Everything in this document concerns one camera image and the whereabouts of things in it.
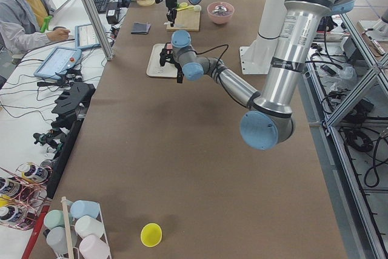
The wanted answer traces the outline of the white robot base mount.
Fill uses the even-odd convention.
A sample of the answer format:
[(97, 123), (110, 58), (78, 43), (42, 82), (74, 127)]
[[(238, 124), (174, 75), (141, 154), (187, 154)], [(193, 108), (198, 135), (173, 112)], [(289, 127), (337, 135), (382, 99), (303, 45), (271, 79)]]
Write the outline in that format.
[(286, 12), (284, 0), (266, 0), (257, 38), (250, 46), (240, 48), (240, 63), (244, 75), (268, 73)]

